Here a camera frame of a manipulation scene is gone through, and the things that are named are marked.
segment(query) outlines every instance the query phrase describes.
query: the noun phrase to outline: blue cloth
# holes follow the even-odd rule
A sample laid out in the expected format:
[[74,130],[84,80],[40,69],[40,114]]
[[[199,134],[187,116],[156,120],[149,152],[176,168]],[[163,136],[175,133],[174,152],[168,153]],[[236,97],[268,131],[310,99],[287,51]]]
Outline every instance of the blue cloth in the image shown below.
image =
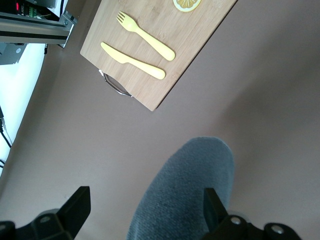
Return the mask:
[[228,207],[234,179],[229,147],[215,137],[188,141],[164,164],[133,216],[127,240],[200,240],[209,232],[205,188]]

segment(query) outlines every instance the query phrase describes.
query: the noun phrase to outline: screw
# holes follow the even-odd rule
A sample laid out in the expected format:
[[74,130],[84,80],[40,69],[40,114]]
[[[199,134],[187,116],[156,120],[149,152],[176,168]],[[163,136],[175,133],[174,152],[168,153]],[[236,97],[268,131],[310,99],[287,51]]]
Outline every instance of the screw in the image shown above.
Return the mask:
[[231,218],[231,222],[234,223],[234,224],[239,225],[241,223],[241,220],[239,218],[237,218],[236,216],[233,216]]
[[277,234],[283,234],[285,232],[284,229],[278,225],[273,225],[271,229],[275,231]]
[[46,223],[46,222],[48,222],[50,220],[50,217],[48,217],[48,216],[44,216],[43,218],[41,218],[40,219],[40,223]]

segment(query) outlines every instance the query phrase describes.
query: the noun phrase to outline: knife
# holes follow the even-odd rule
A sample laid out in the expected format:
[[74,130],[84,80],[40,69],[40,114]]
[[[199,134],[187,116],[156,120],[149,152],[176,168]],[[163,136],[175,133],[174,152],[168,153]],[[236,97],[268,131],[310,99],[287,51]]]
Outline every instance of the knife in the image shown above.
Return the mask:
[[156,79],[164,79],[166,76],[165,71],[162,69],[149,65],[147,63],[144,63],[142,61],[136,60],[130,56],[127,56],[123,54],[122,52],[119,52],[118,50],[114,49],[113,47],[109,46],[105,42],[101,43],[101,47],[106,51],[107,54],[109,54],[114,60],[121,64],[130,63],[137,68],[141,69],[142,71],[146,72],[147,74],[155,77]]

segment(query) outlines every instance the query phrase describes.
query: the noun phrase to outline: wooden cutting board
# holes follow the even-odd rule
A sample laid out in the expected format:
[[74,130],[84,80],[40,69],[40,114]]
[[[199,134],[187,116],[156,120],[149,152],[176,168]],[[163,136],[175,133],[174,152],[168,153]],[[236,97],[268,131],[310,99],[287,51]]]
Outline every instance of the wooden cutting board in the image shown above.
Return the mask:
[[[173,0],[102,0],[80,53],[153,111],[236,1],[202,0],[195,10],[181,12]],[[175,59],[167,61],[138,34],[125,30],[116,19],[119,11],[131,16],[143,30],[173,49]],[[101,48],[101,42],[163,69],[165,78],[158,80],[129,63],[118,63]]]

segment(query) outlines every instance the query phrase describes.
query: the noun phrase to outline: yellow citrus slice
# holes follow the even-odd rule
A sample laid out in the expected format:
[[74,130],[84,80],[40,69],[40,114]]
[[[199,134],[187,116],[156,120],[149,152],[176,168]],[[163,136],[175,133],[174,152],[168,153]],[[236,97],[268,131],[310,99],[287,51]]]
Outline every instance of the yellow citrus slice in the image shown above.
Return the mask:
[[177,9],[181,12],[190,12],[200,4],[201,0],[173,0]]

